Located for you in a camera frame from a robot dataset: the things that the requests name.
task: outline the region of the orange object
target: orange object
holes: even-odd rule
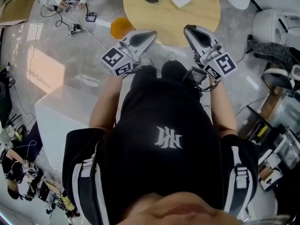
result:
[[[133,31],[135,28],[130,23],[126,17],[118,17],[111,24],[111,35],[115,39],[122,39],[130,31]]]

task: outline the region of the gray floor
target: gray floor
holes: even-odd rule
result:
[[[112,22],[117,17],[125,17],[122,4],[122,0],[88,1],[89,10],[94,11],[99,19],[107,22]],[[68,37],[67,27],[64,24],[59,28],[55,27],[59,16],[43,18],[40,15],[41,7],[42,5],[36,2],[27,23],[5,29],[1,50],[1,64],[11,62],[13,66],[12,76],[16,80],[15,85],[20,102],[26,113],[33,114],[35,114],[35,102],[59,85],[67,84],[98,96],[109,76],[100,64],[100,56],[104,53],[100,44],[85,30]],[[115,43],[108,27],[85,22],[85,8],[71,11],[74,17],[78,18],[105,48],[109,48]],[[216,36],[235,61],[239,61],[246,50],[247,35],[252,31],[256,12],[253,4],[250,4],[249,8],[244,11],[235,8],[222,9]],[[43,14],[50,13],[44,8]],[[62,13],[62,16],[66,23],[77,23],[70,12]],[[38,27],[38,33],[35,41],[36,27]],[[194,65],[193,53],[190,48],[171,48],[154,44],[147,52],[147,56],[160,70],[170,52],[175,52],[177,59],[186,68]],[[268,94],[268,89],[261,80],[265,65],[265,61],[246,55],[244,60],[238,64],[238,71],[225,79],[236,114],[247,104]],[[131,80],[132,77],[129,76],[124,81],[121,102],[129,90]],[[34,122],[30,123],[30,121],[33,117],[22,111],[13,88],[11,97],[13,113],[21,113],[21,122],[25,125],[28,124],[28,128],[31,128]],[[257,109],[262,102],[263,100],[253,104],[252,107]],[[210,104],[209,94],[203,96],[202,103]],[[237,116],[239,127],[242,126],[249,114],[249,111],[245,109]],[[41,163],[47,167],[45,156],[41,160]],[[60,174],[48,169],[55,180],[61,179]]]

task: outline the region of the round wooden table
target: round wooden table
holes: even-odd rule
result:
[[[125,13],[135,29],[157,31],[156,42],[173,47],[186,47],[183,34],[187,24],[215,31],[220,22],[219,0],[192,0],[178,10],[172,0],[148,3],[146,0],[123,0]]]

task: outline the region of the hand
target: hand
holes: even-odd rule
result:
[[[65,2],[61,2],[58,7],[65,11],[68,8],[68,5]]]
[[[78,4],[78,8],[83,8],[84,6],[85,6],[85,3],[80,2],[80,3]]]

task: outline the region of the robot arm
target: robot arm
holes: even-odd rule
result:
[[[184,35],[195,53],[195,62],[216,82],[237,69],[213,32],[196,25],[187,25]],[[126,74],[134,69],[133,65],[151,47],[156,37],[157,32],[152,30],[131,31],[101,57],[101,62],[114,76]]]

